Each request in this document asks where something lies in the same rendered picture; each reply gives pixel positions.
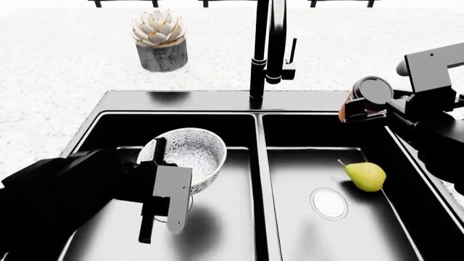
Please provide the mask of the tall black kitchen faucet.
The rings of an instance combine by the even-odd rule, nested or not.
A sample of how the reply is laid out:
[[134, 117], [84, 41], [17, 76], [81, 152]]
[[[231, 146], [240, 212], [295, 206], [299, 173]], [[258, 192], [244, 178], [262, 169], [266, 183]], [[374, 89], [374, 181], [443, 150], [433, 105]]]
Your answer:
[[285, 64], [287, 0], [257, 0], [249, 106], [262, 107], [266, 83], [279, 84]]

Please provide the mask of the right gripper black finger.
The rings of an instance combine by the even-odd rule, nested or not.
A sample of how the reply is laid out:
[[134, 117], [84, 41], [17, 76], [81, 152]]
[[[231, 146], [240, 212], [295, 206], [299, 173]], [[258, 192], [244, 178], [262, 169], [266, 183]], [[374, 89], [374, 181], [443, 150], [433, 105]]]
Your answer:
[[386, 110], [372, 110], [367, 99], [350, 99], [344, 104], [344, 123], [362, 123], [386, 118]]

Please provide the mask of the yellow green pear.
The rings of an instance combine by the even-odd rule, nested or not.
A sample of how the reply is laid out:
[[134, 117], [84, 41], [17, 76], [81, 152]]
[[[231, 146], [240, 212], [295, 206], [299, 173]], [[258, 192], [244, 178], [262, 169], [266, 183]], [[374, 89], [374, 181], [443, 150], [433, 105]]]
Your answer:
[[353, 184], [361, 191], [381, 191], [386, 180], [385, 171], [372, 162], [357, 162], [345, 165], [340, 159], [337, 162], [344, 167], [345, 173]]

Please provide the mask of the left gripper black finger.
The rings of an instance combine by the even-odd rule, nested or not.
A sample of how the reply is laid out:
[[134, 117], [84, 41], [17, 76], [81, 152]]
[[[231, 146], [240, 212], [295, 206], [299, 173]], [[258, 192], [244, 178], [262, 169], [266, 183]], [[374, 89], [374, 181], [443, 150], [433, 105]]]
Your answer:
[[155, 139], [154, 162], [157, 165], [166, 165], [166, 162], [164, 161], [166, 144], [167, 140], [164, 137]]
[[154, 224], [153, 215], [143, 215], [141, 219], [141, 227], [138, 235], [138, 241], [143, 244], [151, 244], [152, 230]]

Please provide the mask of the white succulent in grey pot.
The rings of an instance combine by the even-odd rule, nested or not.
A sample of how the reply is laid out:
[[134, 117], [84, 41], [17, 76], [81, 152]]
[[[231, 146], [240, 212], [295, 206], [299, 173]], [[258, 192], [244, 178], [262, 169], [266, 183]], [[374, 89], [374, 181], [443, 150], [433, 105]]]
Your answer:
[[189, 60], [186, 26], [177, 12], [162, 8], [141, 12], [131, 19], [130, 35], [141, 66], [152, 73], [175, 71]]

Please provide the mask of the white blue floral patterned bowl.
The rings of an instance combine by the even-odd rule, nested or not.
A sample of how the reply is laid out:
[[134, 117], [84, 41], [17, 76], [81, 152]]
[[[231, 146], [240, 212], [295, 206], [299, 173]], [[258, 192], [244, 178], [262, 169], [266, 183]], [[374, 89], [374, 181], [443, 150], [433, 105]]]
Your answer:
[[191, 194], [210, 186], [219, 176], [227, 157], [224, 140], [202, 128], [179, 128], [159, 134], [149, 141], [138, 154], [136, 162], [153, 160], [157, 139], [166, 140], [164, 161], [192, 169]]

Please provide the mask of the round silver sink drain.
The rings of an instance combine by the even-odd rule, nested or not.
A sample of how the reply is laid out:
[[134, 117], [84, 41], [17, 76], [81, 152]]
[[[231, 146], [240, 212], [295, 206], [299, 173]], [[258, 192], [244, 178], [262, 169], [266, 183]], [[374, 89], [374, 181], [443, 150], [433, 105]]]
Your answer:
[[317, 188], [310, 195], [310, 206], [323, 219], [339, 221], [348, 214], [346, 199], [332, 188]]

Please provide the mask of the black double basin sink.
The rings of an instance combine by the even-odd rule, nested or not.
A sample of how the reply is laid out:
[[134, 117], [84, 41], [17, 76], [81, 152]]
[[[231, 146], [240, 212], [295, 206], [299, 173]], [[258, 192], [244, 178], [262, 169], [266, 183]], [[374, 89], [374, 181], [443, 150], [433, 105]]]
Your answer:
[[[63, 249], [59, 261], [464, 261], [464, 210], [415, 150], [380, 122], [340, 123], [344, 91], [271, 91], [260, 109], [246, 91], [108, 91], [63, 151], [114, 148], [134, 162], [152, 138], [203, 128], [228, 147], [219, 178], [194, 195], [182, 234], [155, 223], [139, 243], [141, 204], [114, 201]], [[357, 188], [337, 162], [372, 162], [381, 191]], [[310, 206], [338, 191], [347, 216]]]

